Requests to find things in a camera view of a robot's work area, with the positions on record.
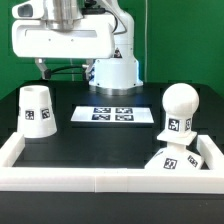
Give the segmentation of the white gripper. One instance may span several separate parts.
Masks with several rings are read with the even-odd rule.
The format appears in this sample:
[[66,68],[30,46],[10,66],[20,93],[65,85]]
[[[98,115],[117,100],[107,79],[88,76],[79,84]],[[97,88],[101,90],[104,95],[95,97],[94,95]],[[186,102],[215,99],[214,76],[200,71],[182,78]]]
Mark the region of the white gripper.
[[12,8],[13,51],[36,58],[44,80],[51,78],[45,58],[87,59],[83,68],[90,80],[94,59],[110,58],[114,52],[112,16],[84,16],[81,5],[82,0],[27,0]]

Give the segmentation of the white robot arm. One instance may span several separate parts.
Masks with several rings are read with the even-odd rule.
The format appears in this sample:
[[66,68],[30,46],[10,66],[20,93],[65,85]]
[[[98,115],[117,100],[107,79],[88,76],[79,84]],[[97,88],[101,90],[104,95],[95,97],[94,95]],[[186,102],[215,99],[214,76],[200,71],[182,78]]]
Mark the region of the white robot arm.
[[134,50],[134,20],[118,0],[27,0],[12,8],[12,46],[33,58],[48,80],[45,60],[84,59],[89,88],[107,95],[140,90]]

